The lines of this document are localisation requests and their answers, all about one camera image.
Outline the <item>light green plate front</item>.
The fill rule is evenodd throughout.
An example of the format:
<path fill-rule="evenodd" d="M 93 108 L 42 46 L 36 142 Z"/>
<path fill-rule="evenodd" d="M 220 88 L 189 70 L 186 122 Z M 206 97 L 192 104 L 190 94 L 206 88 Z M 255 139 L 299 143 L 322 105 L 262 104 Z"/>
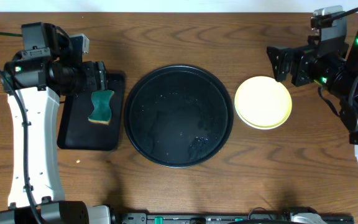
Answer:
<path fill-rule="evenodd" d="M 273 123 L 272 125 L 259 125 L 259 124 L 254 124 L 254 123 L 251 123 L 249 122 L 248 120 L 244 119 L 244 118 L 241 118 L 241 120 L 243 122 L 245 122 L 245 124 L 255 128 L 255 129 L 261 129 L 261 130 L 268 130 L 268 129 L 275 129 L 279 126 L 281 126 L 282 124 L 284 124 L 287 120 L 286 119 L 283 119 L 277 123 Z"/>

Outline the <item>yellow plate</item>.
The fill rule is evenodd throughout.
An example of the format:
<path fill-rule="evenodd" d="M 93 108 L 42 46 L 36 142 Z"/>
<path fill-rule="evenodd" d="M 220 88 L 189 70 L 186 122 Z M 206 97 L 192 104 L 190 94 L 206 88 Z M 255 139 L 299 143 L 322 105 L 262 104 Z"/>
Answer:
<path fill-rule="evenodd" d="M 257 76 L 240 84 L 234 106 L 240 118 L 254 124 L 272 125 L 290 117 L 292 100 L 283 84 L 271 77 Z"/>

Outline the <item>green yellow sponge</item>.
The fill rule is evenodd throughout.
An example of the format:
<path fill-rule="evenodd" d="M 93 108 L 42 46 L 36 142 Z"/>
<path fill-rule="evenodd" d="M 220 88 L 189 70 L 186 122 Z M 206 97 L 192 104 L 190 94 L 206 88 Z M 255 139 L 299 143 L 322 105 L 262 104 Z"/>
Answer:
<path fill-rule="evenodd" d="M 88 121 L 96 124 L 108 125 L 112 118 L 110 107 L 111 98 L 114 95 L 112 90 L 95 91 L 91 94 L 93 111 L 88 116 Z"/>

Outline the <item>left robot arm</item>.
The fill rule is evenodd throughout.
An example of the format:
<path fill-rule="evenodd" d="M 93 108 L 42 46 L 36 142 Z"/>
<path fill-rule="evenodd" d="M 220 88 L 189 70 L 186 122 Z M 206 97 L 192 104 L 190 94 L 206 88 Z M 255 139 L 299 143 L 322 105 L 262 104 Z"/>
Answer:
<path fill-rule="evenodd" d="M 67 201 L 57 160 L 61 95 L 106 88 L 102 62 L 22 58 L 0 72 L 14 127 L 14 170 L 0 223 L 111 223 L 107 205 Z"/>

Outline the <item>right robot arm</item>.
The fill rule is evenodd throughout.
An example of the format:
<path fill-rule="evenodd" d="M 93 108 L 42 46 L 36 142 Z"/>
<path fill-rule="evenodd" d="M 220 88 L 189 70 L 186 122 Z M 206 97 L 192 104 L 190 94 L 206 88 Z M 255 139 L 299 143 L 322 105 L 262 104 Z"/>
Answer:
<path fill-rule="evenodd" d="M 293 49 L 268 46 L 267 56 L 277 82 L 290 74 L 293 85 L 315 82 L 319 91 L 327 90 L 339 99 L 340 110 L 325 102 L 348 130 L 358 162 L 358 31 L 352 45 L 344 39 L 345 35 L 336 34 L 318 44 L 310 37 L 308 45 Z"/>

